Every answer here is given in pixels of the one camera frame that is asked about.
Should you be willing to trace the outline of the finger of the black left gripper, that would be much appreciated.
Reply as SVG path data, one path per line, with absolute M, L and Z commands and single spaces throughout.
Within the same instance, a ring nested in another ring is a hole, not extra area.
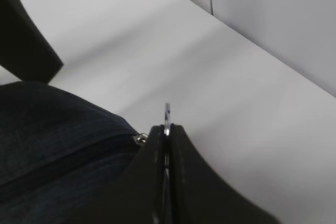
M 20 0 L 1 0 L 1 66 L 22 81 L 49 83 L 63 66 Z

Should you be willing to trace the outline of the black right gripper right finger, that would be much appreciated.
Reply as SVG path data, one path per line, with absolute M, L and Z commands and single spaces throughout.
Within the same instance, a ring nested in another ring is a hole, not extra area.
M 173 223 L 279 222 L 221 179 L 182 126 L 171 126 L 169 143 Z

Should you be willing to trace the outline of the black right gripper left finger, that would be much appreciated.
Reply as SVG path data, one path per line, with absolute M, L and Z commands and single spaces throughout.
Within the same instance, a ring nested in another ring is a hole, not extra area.
M 149 138 L 111 185 L 70 218 L 71 223 L 165 223 L 164 127 Z

